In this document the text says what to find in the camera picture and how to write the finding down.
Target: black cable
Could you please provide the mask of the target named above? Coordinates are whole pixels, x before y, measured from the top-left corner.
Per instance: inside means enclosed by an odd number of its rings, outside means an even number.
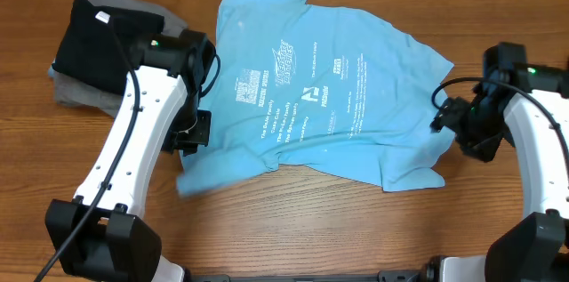
[[[215,59],[217,60],[217,71],[215,72],[215,76],[213,77],[212,82],[209,85],[207,85],[205,90],[200,91],[200,93],[199,93],[200,98],[204,97],[205,95],[207,95],[207,93],[209,93],[212,90],[213,84],[215,83],[217,76],[220,74],[220,69],[221,69],[220,56],[218,54],[215,54]]]
[[[120,162],[121,157],[123,156],[128,141],[131,139],[132,131],[134,130],[134,125],[136,123],[136,117],[139,115],[139,106],[140,106],[139,80],[136,77],[134,69],[132,69],[131,63],[126,59],[126,55],[124,55],[120,42],[118,42],[118,38],[116,37],[115,31],[113,29],[112,18],[108,22],[108,27],[113,32],[114,43],[117,49],[119,50],[119,53],[121,54],[121,58],[124,61],[125,66],[128,68],[128,72],[131,74],[132,77],[132,84],[134,86],[134,106],[132,106],[131,121],[129,122],[128,127],[126,128],[126,133],[124,134],[123,142],[121,143],[121,146],[118,148],[115,158],[113,159],[113,162],[111,163],[110,168],[108,169],[107,176],[105,176],[105,179],[100,184],[99,192],[97,192],[95,199],[91,202],[91,205],[89,205],[87,212],[85,212],[79,223],[71,231],[71,234],[69,234],[69,236],[65,239],[65,241],[63,241],[60,248],[55,252],[50,261],[48,261],[45,264],[44,268],[37,274],[37,277],[34,280],[34,282],[39,282],[42,279],[44,279],[44,277],[47,275],[47,272],[52,268],[53,264],[55,264],[55,262],[59,260],[61,255],[65,252],[65,250],[67,250],[67,248],[69,247],[71,242],[75,239],[77,234],[79,234],[79,231],[81,231],[83,226],[87,223],[89,216],[93,213],[93,211],[97,207],[97,204],[102,199],[103,194],[107,190],[108,184],[110,183],[110,179],[113,177],[113,174],[115,173],[116,167],[118,166],[118,162]]]
[[[494,80],[483,78],[483,77],[459,77],[459,78],[455,78],[455,79],[452,79],[450,81],[444,82],[439,87],[437,87],[435,89],[435,91],[433,92],[433,94],[430,97],[430,100],[433,103],[433,105],[435,106],[435,108],[444,109],[444,108],[441,108],[439,105],[437,105],[437,102],[436,102],[437,94],[439,92],[441,92],[441,90],[443,90],[448,85],[453,85],[453,84],[462,83],[462,82],[480,82],[480,83],[488,83],[491,85],[497,85],[497,86],[509,89],[510,91],[514,91],[514,92],[522,95],[528,101],[530,101],[533,105],[535,105],[541,111],[541,113],[543,113],[543,115],[548,119],[553,130],[555,130],[555,133],[559,139],[559,144],[561,145],[561,150],[563,151],[563,157],[565,158],[565,169],[567,171],[567,176],[569,176],[569,148],[567,148],[567,142],[565,141],[565,137],[563,136],[563,133],[561,132],[561,125],[555,120],[555,118],[553,118],[551,113],[549,113],[547,111],[547,109],[545,109],[543,107],[543,105],[541,105],[541,103],[539,103],[536,99],[534,99],[532,95],[522,91],[521,89],[519,89],[513,85],[509,85],[507,83],[503,83],[500,81],[494,81]]]

